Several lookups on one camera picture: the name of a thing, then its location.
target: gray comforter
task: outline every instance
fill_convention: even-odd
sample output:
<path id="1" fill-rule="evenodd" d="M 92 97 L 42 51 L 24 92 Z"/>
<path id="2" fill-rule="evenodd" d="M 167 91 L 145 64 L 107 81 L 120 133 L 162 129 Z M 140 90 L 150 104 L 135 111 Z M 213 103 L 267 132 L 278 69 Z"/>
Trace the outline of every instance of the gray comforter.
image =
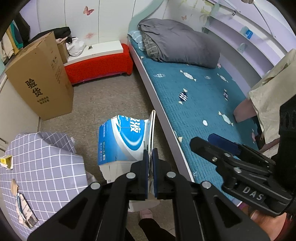
<path id="1" fill-rule="evenodd" d="M 159 61 L 217 66 L 220 48 L 207 34 L 170 19 L 142 20 L 139 26 L 156 43 Z"/>

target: small yellow box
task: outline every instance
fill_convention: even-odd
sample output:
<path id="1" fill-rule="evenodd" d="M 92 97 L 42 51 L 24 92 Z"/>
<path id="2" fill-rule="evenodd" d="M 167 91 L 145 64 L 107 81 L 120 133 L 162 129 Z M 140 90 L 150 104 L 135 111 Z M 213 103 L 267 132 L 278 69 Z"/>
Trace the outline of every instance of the small yellow box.
<path id="1" fill-rule="evenodd" d="M 7 166 L 8 169 L 11 168 L 12 155 L 5 155 L 0 158 L 0 162 Z"/>

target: white bag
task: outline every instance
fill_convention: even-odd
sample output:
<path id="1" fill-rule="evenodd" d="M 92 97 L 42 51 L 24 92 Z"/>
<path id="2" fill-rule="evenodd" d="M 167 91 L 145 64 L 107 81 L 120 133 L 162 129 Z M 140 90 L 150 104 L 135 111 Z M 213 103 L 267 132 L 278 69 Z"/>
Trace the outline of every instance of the white bag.
<path id="1" fill-rule="evenodd" d="M 71 56 L 77 57 L 82 53 L 82 51 L 86 47 L 86 44 L 78 38 L 72 38 L 72 43 L 71 44 L 66 43 L 66 47 L 67 47 L 68 53 Z"/>

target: gray plaid fabric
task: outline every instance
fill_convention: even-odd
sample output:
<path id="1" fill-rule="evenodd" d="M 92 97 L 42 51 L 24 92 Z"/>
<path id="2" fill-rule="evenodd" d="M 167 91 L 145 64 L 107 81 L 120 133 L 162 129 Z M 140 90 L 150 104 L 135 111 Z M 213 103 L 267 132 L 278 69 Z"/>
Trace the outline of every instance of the gray plaid fabric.
<path id="1" fill-rule="evenodd" d="M 75 153 L 71 139 L 59 132 L 19 134 L 10 143 L 5 154 L 13 156 L 13 169 L 0 167 L 0 187 L 10 218 L 23 237 L 87 187 L 83 158 Z M 39 220 L 32 229 L 18 221 L 16 197 L 10 191 L 13 178 Z"/>
<path id="2" fill-rule="evenodd" d="M 159 53 L 155 42 L 145 33 L 143 33 L 143 41 L 147 55 L 155 61 L 158 61 Z"/>

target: plaid cushion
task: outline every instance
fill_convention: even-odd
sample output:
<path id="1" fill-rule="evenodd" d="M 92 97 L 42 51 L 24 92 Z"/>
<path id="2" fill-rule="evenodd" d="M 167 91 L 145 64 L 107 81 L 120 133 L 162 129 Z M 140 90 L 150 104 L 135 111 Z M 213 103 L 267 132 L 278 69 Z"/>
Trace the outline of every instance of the plaid cushion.
<path id="1" fill-rule="evenodd" d="M 145 50 L 141 31 L 139 31 L 139 30 L 137 30 L 137 31 L 130 31 L 128 33 L 128 35 L 130 35 L 132 37 L 132 39 L 138 44 L 138 48 L 141 51 L 144 51 Z"/>
<path id="2" fill-rule="evenodd" d="M 155 61 L 158 61 L 158 49 L 156 43 L 145 33 L 143 33 L 143 41 L 147 55 Z"/>

